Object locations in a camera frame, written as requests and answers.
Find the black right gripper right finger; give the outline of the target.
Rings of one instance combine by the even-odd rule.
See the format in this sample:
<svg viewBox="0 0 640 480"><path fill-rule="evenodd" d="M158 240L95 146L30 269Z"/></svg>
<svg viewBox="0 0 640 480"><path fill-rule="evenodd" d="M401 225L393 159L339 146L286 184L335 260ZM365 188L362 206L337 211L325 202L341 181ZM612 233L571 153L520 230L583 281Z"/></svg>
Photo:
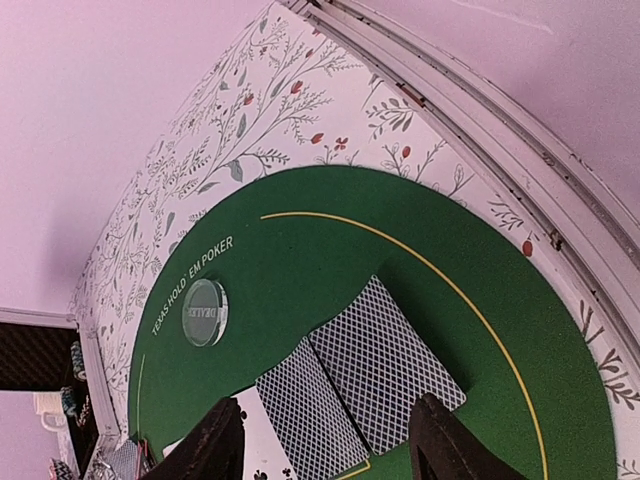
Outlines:
<svg viewBox="0 0 640 480"><path fill-rule="evenodd" d="M408 430L414 479L524 479L431 393L414 403Z"/></svg>

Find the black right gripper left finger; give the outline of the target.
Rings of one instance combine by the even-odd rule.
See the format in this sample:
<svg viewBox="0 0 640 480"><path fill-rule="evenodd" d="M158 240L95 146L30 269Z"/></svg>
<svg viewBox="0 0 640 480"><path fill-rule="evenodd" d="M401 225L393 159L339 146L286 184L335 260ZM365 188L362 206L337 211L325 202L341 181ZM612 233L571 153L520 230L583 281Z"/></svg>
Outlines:
<svg viewBox="0 0 640 480"><path fill-rule="evenodd" d="M154 480L242 479L245 429L236 398L221 398L150 472Z"/></svg>

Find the triangular all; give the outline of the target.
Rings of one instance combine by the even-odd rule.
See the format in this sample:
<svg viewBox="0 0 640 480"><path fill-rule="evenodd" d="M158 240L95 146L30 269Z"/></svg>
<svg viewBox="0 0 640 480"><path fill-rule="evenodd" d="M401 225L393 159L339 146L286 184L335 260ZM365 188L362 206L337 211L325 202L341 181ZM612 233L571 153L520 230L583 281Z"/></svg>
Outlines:
<svg viewBox="0 0 640 480"><path fill-rule="evenodd" d="M150 460L148 442L144 439L137 443L137 460L135 467L135 478L141 479L153 468L153 462Z"/></svg>

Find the board blue card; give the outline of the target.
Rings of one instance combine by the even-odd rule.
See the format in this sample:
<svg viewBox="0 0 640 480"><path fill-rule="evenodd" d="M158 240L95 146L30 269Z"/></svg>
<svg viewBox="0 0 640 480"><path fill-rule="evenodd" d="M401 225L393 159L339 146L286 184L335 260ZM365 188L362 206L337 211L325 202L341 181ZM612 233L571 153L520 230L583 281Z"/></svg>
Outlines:
<svg viewBox="0 0 640 480"><path fill-rule="evenodd" d="M255 386L274 432L299 479L334 479L369 452L308 338Z"/></svg>
<svg viewBox="0 0 640 480"><path fill-rule="evenodd" d="M450 411L466 402L463 390L375 275L308 339L376 455L408 440L411 409L423 395L435 395Z"/></svg>

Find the clear dealer button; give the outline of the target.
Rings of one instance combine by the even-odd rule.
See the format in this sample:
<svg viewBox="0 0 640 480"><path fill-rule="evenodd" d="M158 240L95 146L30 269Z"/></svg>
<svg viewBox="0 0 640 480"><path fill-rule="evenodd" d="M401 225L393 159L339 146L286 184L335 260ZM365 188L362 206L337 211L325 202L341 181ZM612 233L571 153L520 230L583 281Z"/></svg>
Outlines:
<svg viewBox="0 0 640 480"><path fill-rule="evenodd" d="M226 291L217 280L199 279L187 290L182 307L182 328L194 347L216 345L225 333L229 314Z"/></svg>

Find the aluminium poker case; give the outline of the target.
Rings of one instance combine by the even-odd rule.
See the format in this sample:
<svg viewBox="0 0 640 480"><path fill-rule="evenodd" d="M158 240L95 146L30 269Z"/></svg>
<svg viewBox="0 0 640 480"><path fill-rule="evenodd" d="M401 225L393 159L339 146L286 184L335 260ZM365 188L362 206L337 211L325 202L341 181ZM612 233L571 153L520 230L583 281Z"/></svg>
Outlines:
<svg viewBox="0 0 640 480"><path fill-rule="evenodd" d="M81 344L87 381L72 372L71 344ZM76 389L79 403L89 403L87 424L71 426L70 437L82 478L106 469L121 429L109 393L95 324L72 314L1 309L1 389L3 391L59 392Z"/></svg>

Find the green blue chip stack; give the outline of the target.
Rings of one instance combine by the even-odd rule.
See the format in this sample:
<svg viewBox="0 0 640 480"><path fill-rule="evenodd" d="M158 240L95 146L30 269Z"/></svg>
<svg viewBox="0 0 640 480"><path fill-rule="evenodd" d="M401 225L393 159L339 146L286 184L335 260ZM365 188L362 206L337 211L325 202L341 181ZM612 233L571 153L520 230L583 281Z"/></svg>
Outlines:
<svg viewBox="0 0 640 480"><path fill-rule="evenodd" d="M77 418L81 412L81 406L77 401L74 389L71 386L64 386L60 390L60 399L63 413L67 417Z"/></svg>

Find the green poker chip stack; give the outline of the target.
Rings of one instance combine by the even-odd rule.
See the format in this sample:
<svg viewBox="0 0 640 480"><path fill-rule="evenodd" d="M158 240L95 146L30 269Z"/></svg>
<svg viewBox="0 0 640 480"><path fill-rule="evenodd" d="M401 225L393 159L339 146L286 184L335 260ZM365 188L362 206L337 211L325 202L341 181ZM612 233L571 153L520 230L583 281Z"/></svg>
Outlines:
<svg viewBox="0 0 640 480"><path fill-rule="evenodd" d="M86 382L87 373L84 364L84 357L81 344L78 340L74 341L70 346L70 356L72 363L73 376L77 381Z"/></svg>

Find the red patterned bowl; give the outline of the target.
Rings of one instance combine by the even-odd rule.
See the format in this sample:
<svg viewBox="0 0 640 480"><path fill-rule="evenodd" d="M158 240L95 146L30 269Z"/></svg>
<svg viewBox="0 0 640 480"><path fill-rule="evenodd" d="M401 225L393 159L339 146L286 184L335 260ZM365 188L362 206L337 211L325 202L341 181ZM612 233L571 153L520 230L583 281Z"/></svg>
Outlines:
<svg viewBox="0 0 640 480"><path fill-rule="evenodd" d="M59 459L51 458L49 461L49 479L77 480L78 477L67 463Z"/></svg>

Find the cream ribbed ceramic mug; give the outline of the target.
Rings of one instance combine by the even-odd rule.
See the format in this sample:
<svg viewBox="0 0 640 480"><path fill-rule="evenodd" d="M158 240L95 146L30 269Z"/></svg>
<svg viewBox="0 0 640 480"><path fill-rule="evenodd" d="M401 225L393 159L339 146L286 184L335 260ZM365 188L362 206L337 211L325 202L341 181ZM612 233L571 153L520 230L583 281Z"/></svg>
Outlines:
<svg viewBox="0 0 640 480"><path fill-rule="evenodd" d="M45 430L57 433L65 429L67 420L59 392L34 392L33 402Z"/></svg>

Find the green round poker mat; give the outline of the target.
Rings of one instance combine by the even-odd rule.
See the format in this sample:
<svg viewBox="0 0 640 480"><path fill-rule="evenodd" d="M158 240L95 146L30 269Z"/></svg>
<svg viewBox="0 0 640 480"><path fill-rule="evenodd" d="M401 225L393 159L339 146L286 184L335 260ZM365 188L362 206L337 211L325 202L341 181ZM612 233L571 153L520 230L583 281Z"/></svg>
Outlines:
<svg viewBox="0 0 640 480"><path fill-rule="evenodd" d="M364 168L292 169L207 211L150 291L132 354L129 427L154 451L250 386L341 312L371 276L445 365L458 418L530 479L613 479L614 425L596 363L532 263L458 203ZM182 307L219 281L228 323L194 347Z"/></svg>

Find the front aluminium rail base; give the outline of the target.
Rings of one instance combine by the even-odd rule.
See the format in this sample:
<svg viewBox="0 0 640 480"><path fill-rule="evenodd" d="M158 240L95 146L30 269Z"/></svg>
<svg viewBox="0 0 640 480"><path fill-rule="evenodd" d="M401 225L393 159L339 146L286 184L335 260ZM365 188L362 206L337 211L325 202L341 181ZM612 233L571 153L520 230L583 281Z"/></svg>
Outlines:
<svg viewBox="0 0 640 480"><path fill-rule="evenodd" d="M593 169L493 82L384 14L357 1L289 8L388 81L540 228L552 258L637 360L639 221Z"/></svg>

